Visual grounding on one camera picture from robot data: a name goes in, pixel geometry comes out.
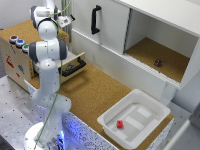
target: green cable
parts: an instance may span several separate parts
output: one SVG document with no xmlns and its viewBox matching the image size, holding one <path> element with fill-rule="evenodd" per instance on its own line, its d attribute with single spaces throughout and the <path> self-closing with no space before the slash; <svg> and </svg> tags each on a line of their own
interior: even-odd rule
<svg viewBox="0 0 200 150">
<path fill-rule="evenodd" d="M 65 9 L 63 9 L 61 12 L 59 12 L 59 13 L 55 13 L 55 14 L 51 14 L 51 15 L 49 15 L 49 17 L 51 17 L 51 16 L 54 16 L 54 15 L 58 15 L 58 14 L 60 14 L 60 13 L 64 12 L 65 10 L 68 10 L 68 7 L 70 6 L 70 4 L 71 4 L 71 1 L 72 1 L 72 0 L 70 0 L 70 1 L 69 1 L 69 3 L 68 3 L 68 5 L 67 5 L 67 7 L 65 7 Z"/>
<path fill-rule="evenodd" d="M 62 60 L 61 60 L 60 85 L 61 85 L 61 77 L 62 77 Z M 55 97 L 55 99 L 54 99 L 53 105 L 51 106 L 49 115 L 47 116 L 47 119 L 46 119 L 46 121 L 45 121 L 45 123 L 44 123 L 44 126 L 42 127 L 42 131 L 41 131 L 41 133 L 40 133 L 40 135 L 39 135 L 39 137 L 38 137 L 38 139 L 37 139 L 37 141 L 36 141 L 34 150 L 35 150 L 35 148 L 36 148 L 36 146 L 37 146 L 37 144 L 38 144 L 38 142 L 39 142 L 39 140 L 40 140 L 40 137 L 41 137 L 41 135 L 42 135 L 42 133 L 43 133 L 43 131 L 44 131 L 44 128 L 45 128 L 45 126 L 46 126 L 46 124 L 47 124 L 47 121 L 49 120 L 49 117 L 50 117 L 51 112 L 52 112 L 52 110 L 53 110 L 53 108 L 54 108 L 54 105 L 55 105 L 55 103 L 56 103 L 57 96 L 58 96 L 58 93 L 59 93 L 59 92 L 60 92 L 60 87 L 59 87 L 59 89 L 58 89 L 58 92 L 56 93 L 56 97 Z"/>
</svg>

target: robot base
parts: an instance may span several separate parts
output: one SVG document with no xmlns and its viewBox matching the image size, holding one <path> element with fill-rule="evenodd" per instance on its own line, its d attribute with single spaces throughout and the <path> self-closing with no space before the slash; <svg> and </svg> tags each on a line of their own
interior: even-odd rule
<svg viewBox="0 0 200 150">
<path fill-rule="evenodd" d="M 42 147 L 40 143 L 37 144 L 35 148 L 36 141 L 34 138 L 40 131 L 40 129 L 43 127 L 43 122 L 40 122 L 38 124 L 35 124 L 32 126 L 25 134 L 24 137 L 24 150 L 49 150 L 48 146 Z"/>
</svg>

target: cabinet shelf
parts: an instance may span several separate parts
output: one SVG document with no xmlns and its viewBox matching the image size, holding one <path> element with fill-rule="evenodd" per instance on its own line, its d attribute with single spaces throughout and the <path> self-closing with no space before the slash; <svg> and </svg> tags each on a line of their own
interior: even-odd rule
<svg viewBox="0 0 200 150">
<path fill-rule="evenodd" d="M 149 38 L 144 38 L 125 53 L 178 82 L 181 82 L 190 60 Z M 154 65 L 157 59 L 162 61 L 160 67 Z"/>
</svg>

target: white wall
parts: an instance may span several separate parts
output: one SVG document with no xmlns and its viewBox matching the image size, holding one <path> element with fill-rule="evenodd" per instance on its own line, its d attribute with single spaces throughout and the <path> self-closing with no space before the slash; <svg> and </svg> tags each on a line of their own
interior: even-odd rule
<svg viewBox="0 0 200 150">
<path fill-rule="evenodd" d="M 61 9 L 61 0 L 55 0 Z M 0 29 L 5 29 L 30 19 L 29 9 L 42 6 L 42 0 L 0 0 Z"/>
<path fill-rule="evenodd" d="M 192 112 L 200 102 L 200 71 L 181 90 L 178 90 L 173 102 Z"/>
</svg>

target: blue lid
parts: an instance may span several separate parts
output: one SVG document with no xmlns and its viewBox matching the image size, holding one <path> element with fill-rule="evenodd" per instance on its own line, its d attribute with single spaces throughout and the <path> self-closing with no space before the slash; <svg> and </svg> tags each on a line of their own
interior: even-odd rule
<svg viewBox="0 0 200 150">
<path fill-rule="evenodd" d="M 18 43 L 24 43 L 24 40 L 17 40 Z"/>
</svg>

